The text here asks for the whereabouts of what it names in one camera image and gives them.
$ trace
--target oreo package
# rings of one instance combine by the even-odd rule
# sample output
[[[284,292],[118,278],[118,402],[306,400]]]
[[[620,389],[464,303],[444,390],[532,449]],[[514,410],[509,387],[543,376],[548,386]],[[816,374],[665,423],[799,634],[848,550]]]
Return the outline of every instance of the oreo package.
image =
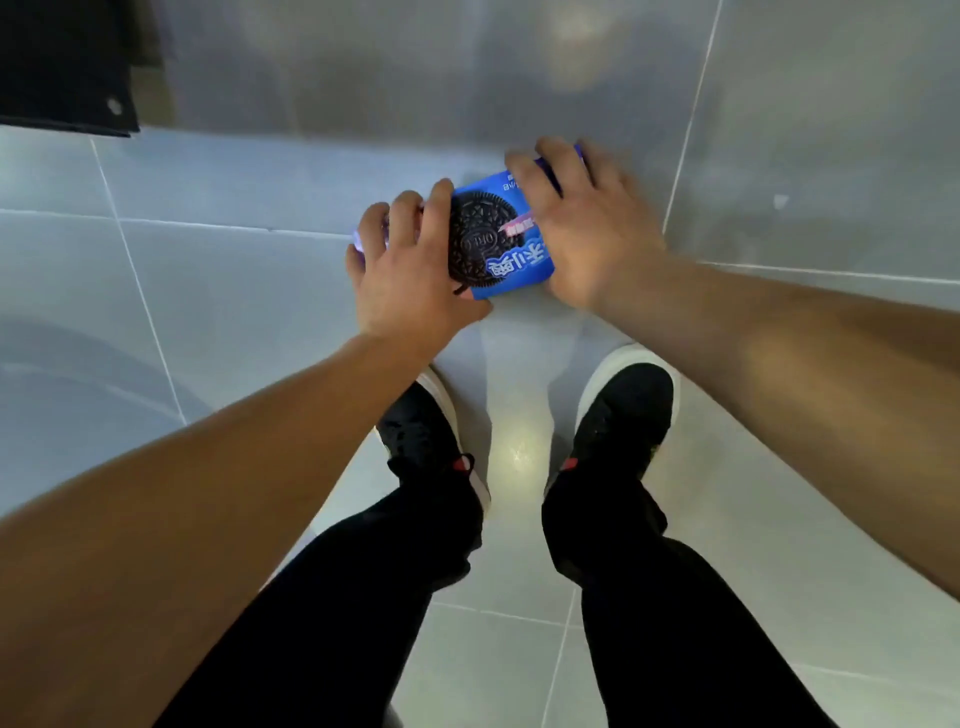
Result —
[[[543,159],[537,164],[559,191],[549,165]],[[353,238],[362,252],[356,232]],[[453,191],[449,270],[460,284],[455,293],[469,291],[474,299],[541,283],[553,274],[540,228],[510,172]]]

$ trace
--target forearm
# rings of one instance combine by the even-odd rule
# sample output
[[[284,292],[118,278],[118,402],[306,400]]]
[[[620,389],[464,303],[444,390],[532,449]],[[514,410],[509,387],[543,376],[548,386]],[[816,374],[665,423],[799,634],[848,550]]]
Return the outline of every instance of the forearm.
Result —
[[[604,291],[600,315],[960,595],[960,316],[667,256]]]
[[[151,723],[422,358],[354,339],[0,522],[2,722]]]

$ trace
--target white shoe sole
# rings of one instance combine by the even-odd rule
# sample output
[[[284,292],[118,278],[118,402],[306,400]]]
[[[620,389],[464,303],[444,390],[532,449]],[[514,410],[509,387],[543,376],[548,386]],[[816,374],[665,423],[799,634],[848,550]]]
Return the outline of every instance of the white shoe sole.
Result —
[[[670,379],[673,381],[673,411],[670,413],[670,424],[672,426],[677,422],[677,414],[680,412],[680,373],[649,349],[645,349],[639,344],[628,344],[609,353],[590,376],[587,386],[584,388],[584,394],[580,397],[580,404],[577,405],[577,423],[574,431],[580,427],[580,421],[584,419],[587,410],[590,409],[590,406],[603,391],[603,388],[607,386],[607,383],[624,369],[634,364],[656,364],[670,375]]]
[[[440,377],[433,371],[432,367],[427,367],[420,376],[417,377],[417,384],[423,387],[427,394],[433,398],[433,401],[437,403],[437,406],[440,407],[440,411],[444,413],[444,417],[446,417],[451,429],[453,429],[453,436],[457,440],[457,449],[463,451],[463,446],[460,444],[460,429],[457,427],[457,409],[453,406],[453,400],[450,398],[449,393],[447,393],[444,383],[440,381]],[[487,484],[480,479],[476,470],[470,471],[469,481],[486,516],[491,504],[490,489],[487,488]]]

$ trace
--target person's right arm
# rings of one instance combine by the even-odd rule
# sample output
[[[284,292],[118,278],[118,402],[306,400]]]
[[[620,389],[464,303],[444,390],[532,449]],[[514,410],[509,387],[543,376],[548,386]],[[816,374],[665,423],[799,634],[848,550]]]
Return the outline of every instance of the person's right arm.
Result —
[[[739,276],[670,255],[603,152],[543,139],[508,166],[551,290],[700,385],[877,541],[960,597],[960,314]]]

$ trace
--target shoe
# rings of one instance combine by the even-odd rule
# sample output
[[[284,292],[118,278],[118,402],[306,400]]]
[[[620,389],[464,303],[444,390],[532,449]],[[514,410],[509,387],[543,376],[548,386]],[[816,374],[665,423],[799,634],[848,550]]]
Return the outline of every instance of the shoe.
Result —
[[[390,469],[401,479],[408,473],[469,471],[470,486],[484,513],[490,491],[473,469],[473,456],[464,454],[457,433],[457,411],[432,369],[417,377],[376,424],[380,441],[390,453]]]
[[[680,375],[670,365],[639,344],[616,350],[587,382],[563,470],[603,461],[642,478],[679,409]]]

